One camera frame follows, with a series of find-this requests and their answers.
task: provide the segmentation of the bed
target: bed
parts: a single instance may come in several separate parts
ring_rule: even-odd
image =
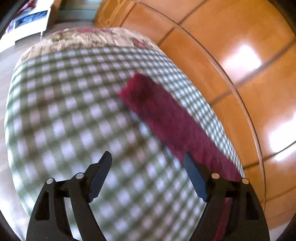
[[[118,97],[135,72],[162,85],[244,177],[214,111],[155,43],[122,28],[66,29],[22,55],[9,88],[8,161],[16,202],[28,215],[47,178],[69,179],[108,150],[113,165],[91,203],[106,239],[189,239],[205,203],[179,160]],[[71,212],[68,217],[80,239]]]

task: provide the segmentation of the wall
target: wall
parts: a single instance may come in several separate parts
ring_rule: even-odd
[[[222,122],[269,228],[296,212],[296,40],[267,0],[105,0],[97,27],[149,37]]]

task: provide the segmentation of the maroon towel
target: maroon towel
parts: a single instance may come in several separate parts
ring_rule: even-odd
[[[162,86],[150,77],[136,74],[119,93],[123,102],[146,122],[156,135],[183,163],[183,156],[190,152],[193,158],[207,166],[211,172],[231,181],[240,181],[235,165],[228,160],[206,135],[202,127]],[[224,234],[230,202],[225,208],[216,238]]]

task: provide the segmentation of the folded red fabric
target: folded red fabric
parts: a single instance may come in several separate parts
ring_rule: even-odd
[[[211,172],[231,181],[240,181],[235,165],[228,160],[206,135],[202,127],[162,86],[142,74],[135,74],[119,93],[122,101],[146,122],[156,135],[183,163],[183,156],[190,152],[199,163]],[[224,233],[229,201],[226,201],[216,238]]]

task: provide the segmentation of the orange wooden panel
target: orange wooden panel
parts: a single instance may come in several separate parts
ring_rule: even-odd
[[[256,146],[246,116],[236,97],[231,94],[212,106],[225,133],[232,142],[243,167],[258,162]]]
[[[265,217],[273,218],[296,208],[296,188],[277,198],[266,202]]]
[[[266,200],[296,188],[296,143],[264,161]]]
[[[141,0],[142,3],[158,10],[176,23],[184,19],[204,0]]]
[[[296,44],[238,89],[264,158],[296,141]]]
[[[210,0],[183,24],[220,63],[234,84],[294,38],[267,0]]]
[[[296,212],[296,208],[292,208],[276,217],[266,219],[268,229],[274,229],[280,225],[283,225],[289,222],[293,218],[295,212]]]
[[[125,0],[110,26],[119,27],[134,5],[135,2],[133,2],[132,0]]]
[[[137,4],[122,27],[135,30],[157,44],[173,28],[173,23],[160,13]]]
[[[262,203],[265,199],[264,177],[261,173],[259,163],[244,169],[246,178],[250,180],[259,201]]]
[[[185,31],[174,29],[160,48],[186,74],[208,102],[228,91],[228,86],[202,52],[201,47]]]

